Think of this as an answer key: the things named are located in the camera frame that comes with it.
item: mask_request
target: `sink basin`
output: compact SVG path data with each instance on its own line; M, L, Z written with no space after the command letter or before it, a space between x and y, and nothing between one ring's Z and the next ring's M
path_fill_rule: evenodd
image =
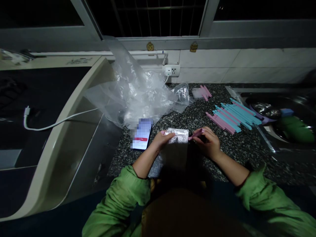
M259 88L228 88L230 94L245 106L253 101L271 104L277 109L292 109L294 116L304 122L310 131L316 135L316 110L308 99L298 96L289 89L259 89ZM316 143L301 144L289 141L282 136L273 123L255 126L262 137L263 143L278 161L316 162Z

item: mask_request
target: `kitchen counter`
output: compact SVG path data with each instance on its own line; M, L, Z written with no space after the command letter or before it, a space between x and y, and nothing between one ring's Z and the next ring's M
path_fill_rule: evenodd
M285 163L278 162L271 157L270 152L261 143L261 137L256 130L248 130L242 127L240 133L234 135L224 132L205 114L215 109L214 105L221 102L230 103L231 97L225 86L232 88L284 88L293 85L281 84L202 84L205 85L212 94L212 98L208 102L204 100L196 100L194 104L187 107L186 110L179 114L172 111L170 114L163 116L153 127L149 142L161 130L171 128L188 129L189 134L200 127L209 126L219 137L221 149L242 165L249 169L256 169L260 165L266 163L265 176L278 184L288 185L316 185L316 165L314 163ZM192 88L198 88L200 84L190 83L189 92ZM139 150L130 149L130 131L124 128L116 153L109 167L108 176L118 176L121 169L132 164L142 153ZM155 161L152 169L158 167ZM205 158L197 149L194 142L188 145L188 161L187 172L194 175L203 175L215 181L228 182L226 176L217 167L215 163Z

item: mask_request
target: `green jacket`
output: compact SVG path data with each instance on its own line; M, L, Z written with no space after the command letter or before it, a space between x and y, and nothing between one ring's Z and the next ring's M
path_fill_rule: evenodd
M263 176L264 167L254 171L236 195L247 210L269 214L267 224L276 236L316 236L316 220L289 199L275 182ZM141 225L126 223L136 203L145 206L150 200L150 180L139 179L132 166L122 169L87 220L82 236L141 236ZM243 225L250 234L260 235Z

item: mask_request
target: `hand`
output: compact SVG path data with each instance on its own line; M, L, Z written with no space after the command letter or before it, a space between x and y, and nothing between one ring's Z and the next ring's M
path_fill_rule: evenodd
M196 141L197 145L206 156L208 156L212 160L220 158L223 152L220 150L220 141L218 137L209 127L203 128L204 133L202 133L202 135L206 137L206 143L202 142L202 140L198 137L194 137L193 140Z
M149 147L152 147L155 150L161 151L161 149L164 147L164 145L175 136L175 133L169 133L168 135L165 135L165 131L162 130L155 136L154 140L150 144Z

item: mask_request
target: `charger plug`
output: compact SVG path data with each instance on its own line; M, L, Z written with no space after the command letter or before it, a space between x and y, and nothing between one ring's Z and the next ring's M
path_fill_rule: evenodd
M169 76L171 76L171 68L170 67L166 67L165 68L165 76L167 76L167 77L169 77Z

